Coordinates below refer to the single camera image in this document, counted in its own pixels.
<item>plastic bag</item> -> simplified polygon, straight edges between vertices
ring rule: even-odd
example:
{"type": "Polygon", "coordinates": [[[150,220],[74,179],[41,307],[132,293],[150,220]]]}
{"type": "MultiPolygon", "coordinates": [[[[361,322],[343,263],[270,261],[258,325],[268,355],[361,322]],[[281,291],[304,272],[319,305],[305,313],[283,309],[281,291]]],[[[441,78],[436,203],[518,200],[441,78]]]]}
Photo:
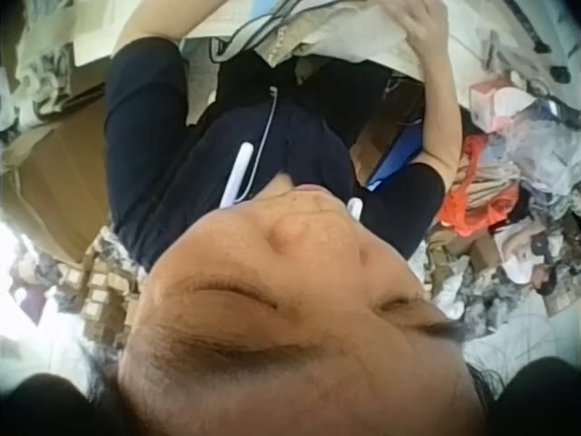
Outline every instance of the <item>plastic bag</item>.
{"type": "Polygon", "coordinates": [[[467,210],[468,187],[476,177],[478,160],[484,146],[485,142],[481,136],[466,138],[463,153],[470,162],[466,178],[457,189],[448,194],[438,214],[438,219],[443,224],[453,226],[456,232],[464,237],[505,220],[518,200],[518,187],[513,185],[500,192],[487,204],[467,210]]]}
{"type": "Polygon", "coordinates": [[[507,158],[522,178],[545,193],[569,195],[581,182],[581,133],[553,121],[525,120],[502,135],[507,158]]]}

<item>navy blue shirt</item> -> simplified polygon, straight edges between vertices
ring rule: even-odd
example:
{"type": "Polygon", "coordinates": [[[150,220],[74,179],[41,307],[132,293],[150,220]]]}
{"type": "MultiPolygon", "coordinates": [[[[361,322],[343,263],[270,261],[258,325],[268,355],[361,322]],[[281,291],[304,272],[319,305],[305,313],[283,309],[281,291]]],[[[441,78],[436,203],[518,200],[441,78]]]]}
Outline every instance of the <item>navy blue shirt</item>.
{"type": "MultiPolygon", "coordinates": [[[[259,144],[268,92],[214,104],[186,126],[186,75],[177,47],[161,38],[127,45],[106,86],[106,166],[115,232],[148,271],[193,223],[216,209],[243,142],[259,144]]],[[[437,213],[441,177],[412,164],[375,193],[357,184],[349,151],[325,121],[282,94],[249,198],[277,174],[314,183],[343,202],[364,201],[361,222],[410,257],[437,213]]]]}

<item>hand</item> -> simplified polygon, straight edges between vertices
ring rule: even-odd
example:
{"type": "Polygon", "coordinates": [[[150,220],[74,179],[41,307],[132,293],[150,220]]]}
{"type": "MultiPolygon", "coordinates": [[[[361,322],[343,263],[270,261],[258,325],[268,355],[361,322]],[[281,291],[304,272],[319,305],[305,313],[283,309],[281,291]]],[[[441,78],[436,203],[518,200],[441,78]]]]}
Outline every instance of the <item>hand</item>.
{"type": "Polygon", "coordinates": [[[424,63],[448,58],[448,9],[442,0],[380,0],[408,34],[408,43],[424,63]]]}

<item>white fabric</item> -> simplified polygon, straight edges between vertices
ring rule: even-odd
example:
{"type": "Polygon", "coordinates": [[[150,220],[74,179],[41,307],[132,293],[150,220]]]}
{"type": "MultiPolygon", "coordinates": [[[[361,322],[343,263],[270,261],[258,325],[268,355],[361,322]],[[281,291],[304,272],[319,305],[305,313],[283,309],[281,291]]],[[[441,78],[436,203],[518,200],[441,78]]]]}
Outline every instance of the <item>white fabric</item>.
{"type": "Polygon", "coordinates": [[[519,223],[511,224],[499,229],[494,235],[494,240],[497,243],[498,252],[502,259],[502,267],[504,268],[505,273],[507,273],[507,277],[516,284],[529,284],[535,266],[545,262],[543,256],[537,256],[533,253],[530,243],[523,247],[519,247],[515,250],[513,255],[508,259],[505,259],[503,251],[504,243],[508,238],[521,232],[531,224],[532,220],[526,218],[519,223]]]}

